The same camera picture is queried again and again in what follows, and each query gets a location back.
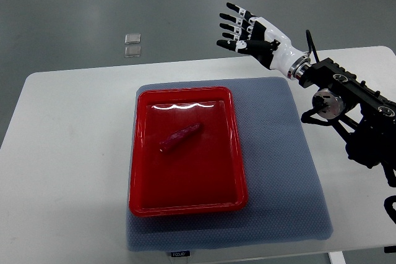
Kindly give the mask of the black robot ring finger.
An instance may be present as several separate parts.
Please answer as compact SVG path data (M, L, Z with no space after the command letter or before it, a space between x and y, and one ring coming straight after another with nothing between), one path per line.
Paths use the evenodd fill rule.
M242 17L235 17L224 13L220 13L219 16L223 20L230 21L230 23L220 23L222 29L248 29L250 26L254 25L256 20L256 16L248 12Z

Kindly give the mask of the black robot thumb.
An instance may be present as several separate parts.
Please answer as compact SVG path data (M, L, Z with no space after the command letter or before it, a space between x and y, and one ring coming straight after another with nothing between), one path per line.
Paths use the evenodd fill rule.
M218 40L217 46L241 54L268 54L276 50L276 41Z

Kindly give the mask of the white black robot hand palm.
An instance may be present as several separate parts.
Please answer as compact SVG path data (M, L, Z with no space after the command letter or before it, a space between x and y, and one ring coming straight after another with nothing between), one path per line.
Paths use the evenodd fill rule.
M265 68L278 70L284 76L294 76L298 67L305 63L305 53L296 49L291 40L276 26L263 17L252 17L251 41L264 41L270 49L257 49L252 56Z

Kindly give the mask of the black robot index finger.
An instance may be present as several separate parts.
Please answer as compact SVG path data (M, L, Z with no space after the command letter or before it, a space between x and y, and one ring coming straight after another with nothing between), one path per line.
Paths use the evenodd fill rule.
M229 40L233 40L233 41L240 41L240 40L246 41L246 40L251 39L251 34L242 33L240 35L237 35L234 33L224 32L224 33L222 33L222 37L229 39Z

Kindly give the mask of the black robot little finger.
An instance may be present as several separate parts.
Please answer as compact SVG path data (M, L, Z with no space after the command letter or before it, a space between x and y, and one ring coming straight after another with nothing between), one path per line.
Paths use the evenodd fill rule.
M236 4L228 2L226 4L226 6L227 6L227 8L237 12L240 17L242 17L244 20L246 20L248 22L253 22L257 19L256 15L252 14L250 11L248 11Z

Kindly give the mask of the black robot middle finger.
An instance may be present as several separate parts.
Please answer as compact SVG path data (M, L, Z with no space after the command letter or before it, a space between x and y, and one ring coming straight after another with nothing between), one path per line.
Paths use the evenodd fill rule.
M227 23L220 23L220 27L222 29L228 30L230 32L233 32L235 35L250 35L253 31L253 26L247 26L246 28L244 27L239 27L239 26L234 26L230 25Z

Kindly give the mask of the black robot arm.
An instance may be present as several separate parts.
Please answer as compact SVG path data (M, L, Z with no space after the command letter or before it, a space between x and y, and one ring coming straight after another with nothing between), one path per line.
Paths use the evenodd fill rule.
M314 146L325 194L344 247L395 247L395 103L331 58L319 57L310 32L296 49L271 22L227 4L217 45L256 59L303 88L316 88L305 124L323 128Z

